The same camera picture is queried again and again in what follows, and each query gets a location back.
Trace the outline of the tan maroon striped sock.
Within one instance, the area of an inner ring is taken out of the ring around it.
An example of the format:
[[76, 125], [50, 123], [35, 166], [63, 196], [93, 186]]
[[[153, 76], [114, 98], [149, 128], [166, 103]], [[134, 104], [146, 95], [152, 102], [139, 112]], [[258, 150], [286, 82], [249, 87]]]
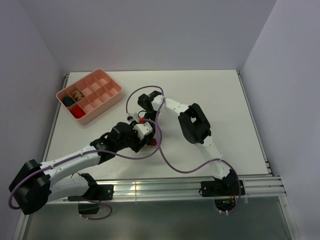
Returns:
[[150, 139], [146, 144], [146, 147], [157, 147], [158, 146], [158, 142], [155, 138]]

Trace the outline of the tan argyle sock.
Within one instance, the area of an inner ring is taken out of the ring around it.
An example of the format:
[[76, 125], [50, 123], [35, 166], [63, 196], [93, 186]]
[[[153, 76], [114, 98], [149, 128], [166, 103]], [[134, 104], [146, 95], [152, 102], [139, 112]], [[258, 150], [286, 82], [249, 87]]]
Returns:
[[79, 90], [74, 90], [74, 91], [71, 93], [71, 96], [72, 96], [72, 98], [73, 98], [76, 102], [82, 100], [82, 99], [85, 97], [85, 96], [82, 94], [82, 92], [79, 91]]

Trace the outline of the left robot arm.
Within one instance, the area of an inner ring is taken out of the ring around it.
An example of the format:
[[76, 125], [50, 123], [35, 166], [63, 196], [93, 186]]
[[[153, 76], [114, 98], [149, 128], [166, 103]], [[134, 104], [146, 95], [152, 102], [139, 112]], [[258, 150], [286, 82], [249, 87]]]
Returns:
[[101, 165], [119, 156], [119, 151], [126, 148], [138, 152], [152, 141], [155, 130], [152, 120], [130, 124], [119, 122], [110, 132], [75, 153], [43, 163], [34, 159], [27, 161], [9, 185], [9, 207], [30, 215], [48, 202], [61, 198], [96, 203], [102, 198], [96, 180], [88, 173], [76, 178], [69, 176]]

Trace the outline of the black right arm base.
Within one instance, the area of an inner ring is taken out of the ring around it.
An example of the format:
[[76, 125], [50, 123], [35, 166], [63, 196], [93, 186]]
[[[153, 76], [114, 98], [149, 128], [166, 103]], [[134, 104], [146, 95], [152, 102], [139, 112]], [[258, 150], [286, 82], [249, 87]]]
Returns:
[[222, 212], [232, 211], [237, 205], [237, 200], [246, 194], [243, 181], [232, 169], [226, 177], [214, 177], [213, 180], [202, 181], [200, 185], [198, 193], [202, 197], [224, 197], [214, 201], [216, 208]]

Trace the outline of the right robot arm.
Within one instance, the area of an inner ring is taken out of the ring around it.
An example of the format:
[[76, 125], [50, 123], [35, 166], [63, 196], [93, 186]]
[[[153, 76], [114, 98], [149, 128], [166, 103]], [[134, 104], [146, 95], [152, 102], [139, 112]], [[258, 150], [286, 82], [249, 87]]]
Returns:
[[156, 124], [156, 132], [160, 131], [158, 118], [160, 113], [178, 119], [184, 138], [202, 153], [207, 160], [200, 166], [192, 170], [179, 170], [166, 159], [164, 152], [160, 149], [160, 154], [166, 164], [175, 172], [181, 174], [194, 173], [208, 164], [213, 165], [213, 178], [217, 191], [222, 195], [229, 194], [234, 184], [241, 186], [238, 174], [235, 169], [222, 159], [218, 148], [214, 143], [211, 125], [203, 110], [197, 103], [191, 105], [179, 103], [165, 97], [159, 91], [153, 91], [149, 95], [142, 94], [138, 97], [137, 104], [152, 117]]

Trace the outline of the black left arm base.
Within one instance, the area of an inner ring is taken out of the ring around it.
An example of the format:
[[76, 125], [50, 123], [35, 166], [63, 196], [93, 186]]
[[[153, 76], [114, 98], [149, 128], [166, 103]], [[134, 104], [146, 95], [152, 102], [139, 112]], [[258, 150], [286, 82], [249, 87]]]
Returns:
[[[78, 213], [89, 220], [102, 220], [108, 218], [113, 213], [113, 208], [105, 201], [113, 199], [114, 186], [112, 184], [107, 185], [95, 185], [90, 186], [89, 189], [80, 196], [69, 196], [67, 200], [69, 202], [85, 202], [78, 204]], [[94, 217], [99, 210], [107, 209], [106, 216]]]

